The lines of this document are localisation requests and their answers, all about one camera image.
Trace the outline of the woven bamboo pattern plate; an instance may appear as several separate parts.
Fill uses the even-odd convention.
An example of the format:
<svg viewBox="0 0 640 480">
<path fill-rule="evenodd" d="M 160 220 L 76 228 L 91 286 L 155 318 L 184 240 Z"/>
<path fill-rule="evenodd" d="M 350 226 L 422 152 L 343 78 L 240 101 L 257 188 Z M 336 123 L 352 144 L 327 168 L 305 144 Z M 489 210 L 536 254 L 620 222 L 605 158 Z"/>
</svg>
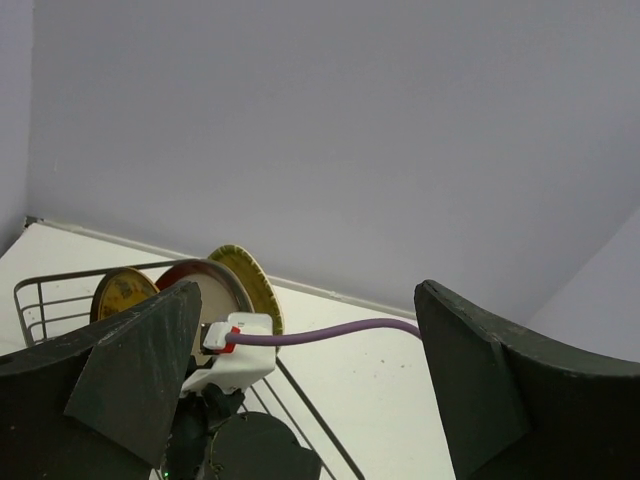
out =
<svg viewBox="0 0 640 480">
<path fill-rule="evenodd" d="M 233 244 L 220 246 L 208 259 L 228 267 L 245 288 L 254 311 L 271 316 L 273 334 L 284 334 L 284 317 L 282 309 L 266 273 L 248 250 Z"/>
</svg>

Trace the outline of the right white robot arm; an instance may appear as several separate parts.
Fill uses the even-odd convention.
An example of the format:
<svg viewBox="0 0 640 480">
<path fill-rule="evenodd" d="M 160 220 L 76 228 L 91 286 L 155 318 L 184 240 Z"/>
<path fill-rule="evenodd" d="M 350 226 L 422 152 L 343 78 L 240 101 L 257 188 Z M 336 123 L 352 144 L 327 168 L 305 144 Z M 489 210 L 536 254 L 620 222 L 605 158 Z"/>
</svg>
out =
<svg viewBox="0 0 640 480">
<path fill-rule="evenodd" d="M 161 479 L 303 480 L 321 476 L 322 461 L 281 420 L 240 410 L 245 395 L 214 385 L 178 401 Z"/>
</svg>

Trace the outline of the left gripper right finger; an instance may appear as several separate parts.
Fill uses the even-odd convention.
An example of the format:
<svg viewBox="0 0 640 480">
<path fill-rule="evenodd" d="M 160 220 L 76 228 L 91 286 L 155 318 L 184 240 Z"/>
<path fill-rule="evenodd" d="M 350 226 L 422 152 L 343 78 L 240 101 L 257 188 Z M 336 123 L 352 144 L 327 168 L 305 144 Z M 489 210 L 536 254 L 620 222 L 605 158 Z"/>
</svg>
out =
<svg viewBox="0 0 640 480">
<path fill-rule="evenodd" d="M 484 310 L 433 280 L 414 304 L 459 479 L 635 479 L 639 366 Z"/>
</svg>

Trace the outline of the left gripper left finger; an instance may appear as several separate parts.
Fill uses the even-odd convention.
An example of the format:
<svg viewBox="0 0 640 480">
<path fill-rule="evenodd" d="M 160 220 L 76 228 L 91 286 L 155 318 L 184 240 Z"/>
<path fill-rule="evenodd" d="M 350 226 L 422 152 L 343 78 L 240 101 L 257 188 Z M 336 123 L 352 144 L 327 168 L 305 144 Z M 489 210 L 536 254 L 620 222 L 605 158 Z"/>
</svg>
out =
<svg viewBox="0 0 640 480">
<path fill-rule="evenodd" d="M 169 437 L 201 312 L 180 282 L 1 358 L 4 479 L 147 479 Z"/>
</svg>

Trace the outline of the yellow patterned round plate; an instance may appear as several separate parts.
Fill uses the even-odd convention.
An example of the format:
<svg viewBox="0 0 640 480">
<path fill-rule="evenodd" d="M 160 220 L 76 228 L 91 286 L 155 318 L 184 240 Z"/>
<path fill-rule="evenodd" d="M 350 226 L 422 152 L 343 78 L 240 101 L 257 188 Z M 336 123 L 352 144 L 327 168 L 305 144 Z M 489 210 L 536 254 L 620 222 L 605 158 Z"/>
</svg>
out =
<svg viewBox="0 0 640 480">
<path fill-rule="evenodd" d="M 132 267 L 109 270 L 99 282 L 92 298 L 89 322 L 109 318 L 149 299 L 159 292 L 156 284 Z"/>
</svg>

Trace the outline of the red rimmed cream plate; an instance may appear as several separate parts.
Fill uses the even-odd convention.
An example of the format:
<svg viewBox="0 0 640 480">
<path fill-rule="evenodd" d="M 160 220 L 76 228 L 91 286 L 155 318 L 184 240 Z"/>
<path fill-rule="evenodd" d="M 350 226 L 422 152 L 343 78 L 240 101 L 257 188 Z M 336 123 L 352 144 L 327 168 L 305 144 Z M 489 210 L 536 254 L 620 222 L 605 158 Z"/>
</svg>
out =
<svg viewBox="0 0 640 480">
<path fill-rule="evenodd" d="M 196 364 L 204 365 L 211 359 L 202 352 L 202 339 L 212 322 L 234 312 L 253 312 L 253 303 L 245 287 L 230 268 L 211 260 L 184 260 L 170 267 L 156 281 L 164 290 L 178 281 L 195 282 L 201 292 L 201 314 L 194 339 L 192 355 Z"/>
</svg>

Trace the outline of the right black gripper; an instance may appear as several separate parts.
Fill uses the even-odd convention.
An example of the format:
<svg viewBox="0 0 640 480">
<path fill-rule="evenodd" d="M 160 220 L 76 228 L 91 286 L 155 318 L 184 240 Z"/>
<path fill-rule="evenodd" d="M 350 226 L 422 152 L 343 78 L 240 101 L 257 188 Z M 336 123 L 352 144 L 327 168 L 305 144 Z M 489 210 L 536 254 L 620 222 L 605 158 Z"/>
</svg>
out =
<svg viewBox="0 0 640 480">
<path fill-rule="evenodd" d="M 236 414 L 245 400 L 242 390 L 225 394 L 215 384 L 190 392 L 178 402 L 162 460 L 163 479 L 199 479 L 214 430 Z"/>
</svg>

